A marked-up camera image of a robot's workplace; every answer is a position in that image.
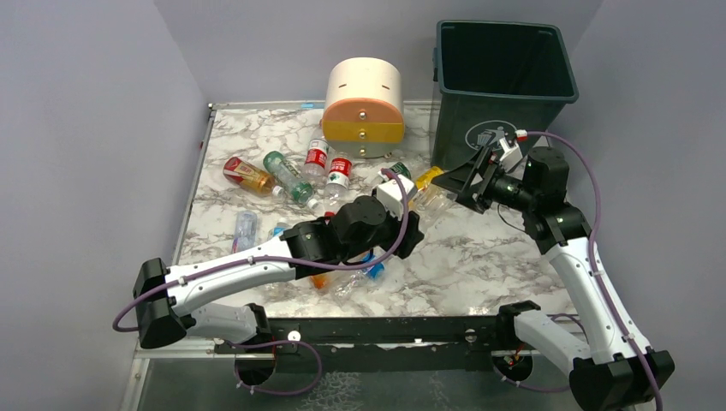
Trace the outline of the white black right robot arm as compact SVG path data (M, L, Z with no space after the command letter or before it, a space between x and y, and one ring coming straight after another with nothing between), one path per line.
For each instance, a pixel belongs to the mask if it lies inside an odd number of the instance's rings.
M562 280L585 331L573 336L530 301L501 307L497 330L506 344L538 350L568 378L584 410L618 410L662 404L659 391L675 369L669 352L655 350L632 322L598 256L584 214L566 199L569 167L551 147L528 156L521 178L510 176L489 149L469 163L436 176L432 184L466 208L492 204L521 213L525 232Z

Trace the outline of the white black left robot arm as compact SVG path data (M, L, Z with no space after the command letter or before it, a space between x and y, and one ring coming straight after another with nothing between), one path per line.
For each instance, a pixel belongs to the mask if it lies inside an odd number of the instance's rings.
M213 337L209 304L243 290L286 283L329 271L357 271L390 256L407 258L423 240L415 211L395 214L372 196L360 196L331 217L297 223L241 253L197 263L145 261L133 287L140 346L162 348L193 333Z

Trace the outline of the orange capped clear bottle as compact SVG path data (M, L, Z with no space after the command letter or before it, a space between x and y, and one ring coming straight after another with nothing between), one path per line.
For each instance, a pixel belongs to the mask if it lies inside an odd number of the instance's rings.
M325 289L332 282L329 273L321 273L318 275L310 276L309 279L312 286L317 290Z

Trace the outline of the clear unlabelled bottle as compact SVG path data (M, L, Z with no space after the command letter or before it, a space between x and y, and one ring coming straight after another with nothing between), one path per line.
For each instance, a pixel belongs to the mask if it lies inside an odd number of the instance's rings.
M426 232L455 204L455 194L436 185L418 191L408 202L409 210L419 216L419 230Z

